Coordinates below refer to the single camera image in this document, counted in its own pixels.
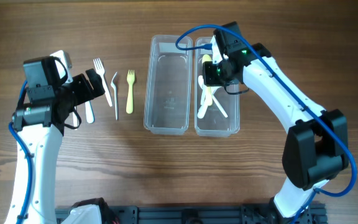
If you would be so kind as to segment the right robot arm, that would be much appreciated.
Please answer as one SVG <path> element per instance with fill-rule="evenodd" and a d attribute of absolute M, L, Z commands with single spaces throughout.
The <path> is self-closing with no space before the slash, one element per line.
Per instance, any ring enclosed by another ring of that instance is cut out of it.
<path fill-rule="evenodd" d="M 277 217 L 294 223 L 306 215 L 316 194 L 347 194 L 356 182 L 357 168 L 347 147 L 346 117 L 309 99 L 261 43 L 251 45 L 243 38 L 236 22 L 212 29 L 211 42 L 203 45 L 213 56 L 203 64 L 205 84 L 223 88 L 244 84 L 265 102 L 287 133 L 282 155 L 287 178 L 273 198 Z"/>

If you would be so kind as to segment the white plastic spoon slim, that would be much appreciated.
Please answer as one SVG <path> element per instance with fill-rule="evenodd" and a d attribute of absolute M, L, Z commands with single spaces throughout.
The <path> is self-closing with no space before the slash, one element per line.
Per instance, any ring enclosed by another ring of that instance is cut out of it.
<path fill-rule="evenodd" d="M 203 80 L 203 76 L 202 76 L 202 75 L 200 75 L 200 76 L 198 77 L 198 84 L 199 84 L 200 88 L 203 89 L 203 87 L 204 87 L 204 80 Z"/>

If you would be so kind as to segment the white plastic spoon thick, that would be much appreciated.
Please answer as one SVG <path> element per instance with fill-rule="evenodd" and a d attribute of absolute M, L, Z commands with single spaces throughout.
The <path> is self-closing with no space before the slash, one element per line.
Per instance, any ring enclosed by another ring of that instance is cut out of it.
<path fill-rule="evenodd" d="M 219 86 L 211 87 L 212 95 L 216 92 L 217 89 L 219 89 Z M 203 119 L 204 118 L 208 107 L 209 106 L 206 106 L 205 104 L 200 106 L 200 108 L 198 110 L 198 113 L 197 113 L 198 119 Z"/>

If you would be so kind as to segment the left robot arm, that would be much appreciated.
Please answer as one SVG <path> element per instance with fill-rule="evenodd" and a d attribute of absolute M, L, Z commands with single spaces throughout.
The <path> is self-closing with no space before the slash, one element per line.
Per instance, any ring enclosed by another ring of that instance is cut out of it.
<path fill-rule="evenodd" d="M 56 223 L 55 177 L 65 121 L 76 107 L 104 94 L 94 69 L 69 82 L 56 56 L 26 60 L 25 81 L 8 129 L 17 143 L 14 189 L 6 223 Z"/>

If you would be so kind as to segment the yellow plastic spoon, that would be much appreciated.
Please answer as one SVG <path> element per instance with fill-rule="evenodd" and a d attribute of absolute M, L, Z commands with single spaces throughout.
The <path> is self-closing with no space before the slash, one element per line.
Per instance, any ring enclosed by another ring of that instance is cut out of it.
<path fill-rule="evenodd" d="M 210 61 L 212 61 L 210 55 L 204 54 L 203 58 L 202 58 L 202 63 L 210 62 Z M 203 92 L 204 92 L 204 96 L 205 96 L 204 104 L 206 106 L 211 106 L 213 103 L 211 87 L 203 84 Z"/>

